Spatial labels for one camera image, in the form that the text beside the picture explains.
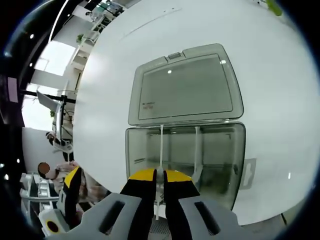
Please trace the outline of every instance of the table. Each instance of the table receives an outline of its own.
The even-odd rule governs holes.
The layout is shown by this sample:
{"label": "table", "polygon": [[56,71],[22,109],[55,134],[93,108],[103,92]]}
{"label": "table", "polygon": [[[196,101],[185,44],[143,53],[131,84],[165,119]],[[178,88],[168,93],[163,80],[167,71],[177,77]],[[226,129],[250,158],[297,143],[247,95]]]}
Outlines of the table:
{"label": "table", "polygon": [[253,2],[202,0],[201,11],[193,3],[142,0],[103,30],[78,91],[75,159],[119,193],[127,181],[125,131],[136,68],[220,43],[242,95],[245,159],[256,159],[252,186],[238,192],[233,211],[240,225],[269,219],[306,197],[319,165],[315,65],[300,36]]}

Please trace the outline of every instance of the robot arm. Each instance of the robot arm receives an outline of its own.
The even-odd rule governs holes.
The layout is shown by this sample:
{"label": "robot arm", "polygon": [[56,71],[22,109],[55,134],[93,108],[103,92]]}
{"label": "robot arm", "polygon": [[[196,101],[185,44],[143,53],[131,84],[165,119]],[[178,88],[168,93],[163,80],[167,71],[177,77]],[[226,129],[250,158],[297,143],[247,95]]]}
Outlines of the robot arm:
{"label": "robot arm", "polygon": [[[232,211],[214,200],[203,199],[191,177],[165,170],[163,178],[165,214],[173,240],[257,239],[238,225]],[[150,239],[156,189],[157,170],[139,171],[129,178],[121,193],[110,194],[86,211],[78,226],[46,239]]]}

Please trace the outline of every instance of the window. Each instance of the window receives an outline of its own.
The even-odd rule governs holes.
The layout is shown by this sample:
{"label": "window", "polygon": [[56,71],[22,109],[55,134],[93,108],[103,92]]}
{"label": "window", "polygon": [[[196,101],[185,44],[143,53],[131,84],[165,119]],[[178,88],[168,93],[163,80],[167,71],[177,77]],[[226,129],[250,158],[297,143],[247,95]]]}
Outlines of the window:
{"label": "window", "polygon": [[51,74],[63,76],[75,47],[59,41],[51,41],[44,48],[34,68]]}
{"label": "window", "polygon": [[[58,95],[58,89],[29,83],[26,90],[43,94]],[[53,118],[50,109],[41,105],[36,96],[25,95],[22,104],[22,117],[26,128],[51,131]]]}

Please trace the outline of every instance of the transparent container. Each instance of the transparent container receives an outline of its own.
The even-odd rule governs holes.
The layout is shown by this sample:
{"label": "transparent container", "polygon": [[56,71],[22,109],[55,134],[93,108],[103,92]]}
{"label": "transparent container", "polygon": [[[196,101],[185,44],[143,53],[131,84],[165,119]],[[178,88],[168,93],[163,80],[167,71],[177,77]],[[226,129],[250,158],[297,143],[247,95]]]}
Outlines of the transparent container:
{"label": "transparent container", "polygon": [[[245,154],[245,126],[241,123],[163,127],[163,169],[193,178],[200,194],[232,209],[239,190]],[[160,127],[126,130],[126,171],[160,165]]]}

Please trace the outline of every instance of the open lid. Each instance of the open lid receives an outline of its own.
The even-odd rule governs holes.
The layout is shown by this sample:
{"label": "open lid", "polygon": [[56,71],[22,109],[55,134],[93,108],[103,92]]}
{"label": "open lid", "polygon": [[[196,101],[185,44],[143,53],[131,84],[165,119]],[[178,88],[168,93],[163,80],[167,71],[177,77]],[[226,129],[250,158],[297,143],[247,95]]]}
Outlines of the open lid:
{"label": "open lid", "polygon": [[235,119],[244,112],[238,82],[220,44],[160,57],[136,69],[130,125]]}

